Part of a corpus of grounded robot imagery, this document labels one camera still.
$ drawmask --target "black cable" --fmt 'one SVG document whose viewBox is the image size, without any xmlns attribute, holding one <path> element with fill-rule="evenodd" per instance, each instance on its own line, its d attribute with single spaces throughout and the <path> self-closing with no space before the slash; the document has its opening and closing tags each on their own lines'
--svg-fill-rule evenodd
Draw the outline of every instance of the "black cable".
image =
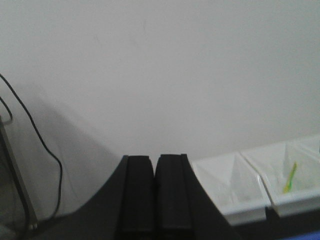
<svg viewBox="0 0 320 240">
<path fill-rule="evenodd" d="M 12 112 L 11 112 L 10 108 L 8 107 L 8 105 L 6 104 L 5 100 L 3 100 L 1 96 L 0 96 L 0 101 L 2 102 L 2 104 L 4 105 L 5 109 L 7 110 L 7 112 L 9 113 L 9 116 L 10 116 L 10 120 L 4 121 L 3 124 L 10 124 L 14 120 L 14 117 L 12 116 Z"/>
<path fill-rule="evenodd" d="M 35 122 L 34 122 L 34 119 L 33 117 L 31 116 L 30 112 L 28 111 L 27 107 L 25 106 L 25 104 L 21 101 L 20 97 L 17 95 L 17 93 L 15 92 L 15 90 L 12 88 L 12 86 L 10 85 L 10 83 L 5 79 L 5 77 L 0 73 L 0 77 L 2 78 L 2 80 L 5 82 L 5 84 L 8 86 L 8 88 L 11 90 L 12 94 L 15 96 L 15 98 L 18 100 L 18 102 L 20 103 L 20 105 L 22 106 L 22 108 L 24 109 L 24 111 L 26 112 L 26 114 L 28 115 L 30 121 L 31 121 L 31 124 L 40 140 L 40 142 L 42 143 L 42 146 L 44 147 L 44 149 L 56 160 L 56 162 L 58 163 L 59 165 L 59 170 L 60 170 L 60 176 L 59 176 L 59 186 L 58 186 L 58 200 L 57 200 L 57 203 L 56 203 L 56 207 L 55 207 L 55 210 L 53 212 L 53 214 L 50 216 L 50 218 L 48 219 L 48 221 L 52 220 L 58 210 L 59 210 L 59 207 L 60 207 L 60 203 L 61 203 L 61 189 L 62 189 L 62 177 L 63 177 L 63 167 L 62 167 L 62 163 L 61 161 L 59 160 L 59 158 L 57 158 L 56 155 L 53 154 L 52 151 L 50 151 L 50 149 L 47 147 L 45 141 L 43 140 Z"/>
</svg>

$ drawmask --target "blue surface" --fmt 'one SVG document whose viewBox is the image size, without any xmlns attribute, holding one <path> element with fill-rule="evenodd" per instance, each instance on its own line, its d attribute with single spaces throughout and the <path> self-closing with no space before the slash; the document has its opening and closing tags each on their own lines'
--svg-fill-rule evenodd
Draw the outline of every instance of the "blue surface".
<svg viewBox="0 0 320 240">
<path fill-rule="evenodd" d="M 308 234 L 284 238 L 282 240 L 320 240 L 320 231 L 310 232 Z"/>
</svg>

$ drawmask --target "white plastic container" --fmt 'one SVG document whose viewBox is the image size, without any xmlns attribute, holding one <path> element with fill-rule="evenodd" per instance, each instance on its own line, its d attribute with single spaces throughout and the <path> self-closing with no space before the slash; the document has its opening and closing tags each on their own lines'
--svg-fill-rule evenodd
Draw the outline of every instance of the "white plastic container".
<svg viewBox="0 0 320 240">
<path fill-rule="evenodd" d="M 292 143 L 276 143 L 241 153 L 261 175 L 279 216 L 320 208 L 320 162 Z M 292 188 L 283 193 L 294 163 Z"/>
<path fill-rule="evenodd" d="M 294 143 L 311 154 L 317 156 L 320 160 L 320 135 L 300 138 L 295 140 Z"/>
<path fill-rule="evenodd" d="M 260 176 L 239 153 L 194 161 L 202 187 L 231 225 L 266 219 L 271 205 Z"/>
</svg>

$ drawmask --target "green object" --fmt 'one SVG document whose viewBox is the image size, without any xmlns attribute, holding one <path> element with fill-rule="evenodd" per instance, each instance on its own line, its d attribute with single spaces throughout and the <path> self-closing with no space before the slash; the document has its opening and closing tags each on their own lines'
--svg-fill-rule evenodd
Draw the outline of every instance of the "green object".
<svg viewBox="0 0 320 240">
<path fill-rule="evenodd" d="M 289 177 L 286 181 L 286 184 L 283 188 L 283 193 L 286 194 L 291 191 L 292 188 L 292 179 L 294 178 L 295 172 L 297 170 L 297 162 L 294 162 L 293 167 L 290 171 Z"/>
</svg>

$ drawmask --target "metal frame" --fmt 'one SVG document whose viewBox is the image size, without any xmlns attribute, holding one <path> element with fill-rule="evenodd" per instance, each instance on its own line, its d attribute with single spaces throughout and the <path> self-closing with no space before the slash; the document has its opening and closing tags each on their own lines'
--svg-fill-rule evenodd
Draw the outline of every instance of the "metal frame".
<svg viewBox="0 0 320 240">
<path fill-rule="evenodd" d="M 28 191 L 26 189 L 25 183 L 21 176 L 21 172 L 19 170 L 19 166 L 17 164 L 15 155 L 9 143 L 9 139 L 8 139 L 4 124 L 1 120 L 1 117 L 0 117 L 0 143 L 3 146 L 4 156 L 6 158 L 5 160 L 7 161 L 17 192 L 22 201 L 27 227 L 29 229 L 35 229 L 38 226 L 38 219 L 37 219 L 35 210 L 33 208 L 32 202 L 30 200 Z"/>
</svg>

